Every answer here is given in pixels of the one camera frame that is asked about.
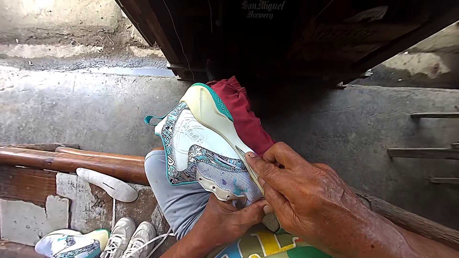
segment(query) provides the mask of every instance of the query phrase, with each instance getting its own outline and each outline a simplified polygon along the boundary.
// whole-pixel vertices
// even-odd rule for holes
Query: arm
[[[202,258],[216,247],[240,238],[265,216],[265,200],[238,211],[230,202],[218,200],[214,194],[193,229],[169,248],[161,258]]]
[[[246,159],[282,227],[335,258],[459,257],[372,212],[332,168],[308,163],[285,143]]]

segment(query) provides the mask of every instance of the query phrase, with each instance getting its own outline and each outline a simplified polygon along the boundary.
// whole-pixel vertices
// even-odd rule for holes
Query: colorful fabric
[[[208,82],[231,113],[239,138],[258,155],[263,154],[276,143],[263,129],[255,114],[251,111],[250,100],[244,87],[236,77],[221,81]]]
[[[289,233],[275,234],[254,226],[242,238],[206,258],[330,258],[328,254]]]

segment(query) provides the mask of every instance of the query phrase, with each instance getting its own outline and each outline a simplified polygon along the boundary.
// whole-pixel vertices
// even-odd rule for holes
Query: fingernail
[[[263,212],[265,215],[268,215],[270,213],[273,213],[274,209],[271,206],[266,205],[265,207],[263,207]]]

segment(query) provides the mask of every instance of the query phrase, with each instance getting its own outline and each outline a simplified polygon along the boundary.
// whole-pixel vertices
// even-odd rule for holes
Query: graphic print pattern
[[[223,168],[230,171],[247,171],[242,160],[219,155],[198,145],[192,145],[190,147],[188,150],[188,166],[184,170],[178,171],[175,168],[173,135],[175,123],[184,109],[189,110],[187,104],[181,102],[171,110],[165,118],[166,122],[161,131],[164,151],[166,152],[167,158],[166,169],[171,184],[176,185],[180,183],[196,182],[196,166],[200,162],[205,162],[217,168]]]

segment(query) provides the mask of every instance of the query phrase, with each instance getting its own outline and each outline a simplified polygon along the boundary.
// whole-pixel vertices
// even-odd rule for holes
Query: gray pants
[[[180,240],[201,216],[210,192],[199,183],[171,185],[166,176],[166,155],[163,150],[151,151],[145,157],[145,173],[159,207]]]

